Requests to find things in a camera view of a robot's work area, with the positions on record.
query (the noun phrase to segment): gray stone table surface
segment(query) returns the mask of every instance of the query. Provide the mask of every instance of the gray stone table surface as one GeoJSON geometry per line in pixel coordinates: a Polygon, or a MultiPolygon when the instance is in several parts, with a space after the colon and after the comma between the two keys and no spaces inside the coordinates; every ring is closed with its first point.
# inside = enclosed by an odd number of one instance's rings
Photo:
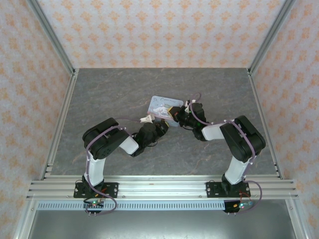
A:
{"type": "MultiPolygon", "coordinates": [[[[81,175],[85,170],[82,135],[110,117],[147,115],[152,96],[185,100],[202,93],[208,121],[245,115],[265,137],[256,101],[244,68],[80,69],[52,168],[52,175],[81,175]]],[[[131,133],[142,124],[118,120],[131,133]]],[[[191,131],[170,127],[157,146],[131,157],[116,149],[106,160],[105,175],[223,174],[231,161],[224,140],[201,142],[191,131]]],[[[275,174],[268,145],[249,174],[275,174]]]]}

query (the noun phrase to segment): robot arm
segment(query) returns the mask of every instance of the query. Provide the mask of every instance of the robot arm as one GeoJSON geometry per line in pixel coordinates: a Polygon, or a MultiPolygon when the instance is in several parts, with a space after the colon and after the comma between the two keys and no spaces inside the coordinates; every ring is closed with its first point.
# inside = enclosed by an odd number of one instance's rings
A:
{"type": "Polygon", "coordinates": [[[240,116],[234,121],[211,124],[206,122],[202,104],[192,103],[192,111],[188,107],[189,104],[191,104],[190,101],[185,106],[170,108],[170,115],[180,126],[191,127],[198,140],[224,139],[227,142],[233,157],[228,170],[222,176],[222,183],[219,186],[216,183],[215,191],[219,197],[221,191],[228,197],[238,196],[239,190],[243,186],[243,177],[250,159],[253,157],[251,147],[255,156],[258,155],[266,146],[264,138],[245,116],[240,116]],[[238,128],[245,134],[250,145],[238,128]]]}
{"type": "Polygon", "coordinates": [[[87,159],[89,161],[89,168],[84,173],[82,181],[87,183],[88,175],[90,175],[90,182],[96,189],[100,189],[103,185],[103,169],[106,157],[117,147],[135,157],[141,154],[148,145],[156,142],[168,130],[166,122],[152,123],[149,120],[144,123],[138,133],[130,136],[125,129],[118,127],[118,125],[115,119],[109,118],[83,134],[84,147],[87,148],[89,144],[91,146],[88,150],[89,158],[87,159]],[[97,136],[111,127],[115,128],[97,138],[97,136]]]}

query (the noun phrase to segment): black plastic housing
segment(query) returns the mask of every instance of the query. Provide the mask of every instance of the black plastic housing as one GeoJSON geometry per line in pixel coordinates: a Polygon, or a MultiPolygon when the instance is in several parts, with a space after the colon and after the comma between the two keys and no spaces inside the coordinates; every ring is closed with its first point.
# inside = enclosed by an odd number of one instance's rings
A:
{"type": "Polygon", "coordinates": [[[195,119],[194,115],[197,116],[201,121],[206,122],[205,112],[201,103],[192,103],[193,112],[185,112],[185,106],[172,107],[169,109],[169,114],[172,116],[175,122],[179,123],[180,127],[186,126],[191,127],[192,132],[198,140],[207,141],[201,130],[206,126],[195,119]]]}
{"type": "MultiPolygon", "coordinates": [[[[256,128],[250,123],[245,116],[240,116],[235,119],[235,124],[241,127],[246,134],[248,140],[252,144],[255,154],[258,155],[263,148],[266,147],[266,141],[256,128]]],[[[220,127],[228,147],[233,156],[242,162],[247,162],[252,157],[252,151],[246,140],[240,135],[239,131],[231,123],[223,124],[220,127]]]]}
{"type": "MultiPolygon", "coordinates": [[[[87,145],[100,133],[104,132],[112,126],[119,125],[115,119],[109,118],[98,125],[87,130],[82,139],[84,141],[84,147],[87,145]]],[[[106,135],[100,137],[96,142],[94,142],[89,148],[94,159],[103,159],[109,156],[123,141],[129,137],[129,134],[124,129],[113,129],[106,135]]]]}
{"type": "Polygon", "coordinates": [[[140,128],[139,132],[134,136],[134,140],[139,144],[139,148],[132,154],[136,157],[144,152],[144,149],[151,143],[155,143],[168,131],[167,122],[161,120],[160,122],[147,122],[140,128]]]}

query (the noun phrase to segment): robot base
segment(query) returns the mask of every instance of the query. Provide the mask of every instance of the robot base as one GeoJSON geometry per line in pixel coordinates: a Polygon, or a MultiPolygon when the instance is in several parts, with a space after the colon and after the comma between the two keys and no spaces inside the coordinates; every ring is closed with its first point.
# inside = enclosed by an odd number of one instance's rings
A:
{"type": "MultiPolygon", "coordinates": [[[[119,183],[106,183],[103,181],[99,183],[98,185],[96,185],[94,188],[104,194],[110,195],[112,198],[117,198],[119,183]]],[[[97,194],[90,188],[84,176],[82,176],[82,181],[75,183],[73,197],[74,198],[103,198],[102,195],[97,194]]]]}

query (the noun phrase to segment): wall panel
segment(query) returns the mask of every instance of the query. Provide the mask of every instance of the wall panel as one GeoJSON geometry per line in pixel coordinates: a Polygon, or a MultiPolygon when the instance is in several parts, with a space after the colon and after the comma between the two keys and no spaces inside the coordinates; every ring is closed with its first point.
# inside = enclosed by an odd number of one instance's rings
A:
{"type": "Polygon", "coordinates": [[[254,75],[286,178],[319,235],[319,4],[297,0],[254,75]]]}
{"type": "Polygon", "coordinates": [[[39,0],[76,68],[249,67],[284,0],[39,0]]]}
{"type": "Polygon", "coordinates": [[[69,74],[26,0],[0,2],[0,231],[12,238],[45,163],[69,74]]]}

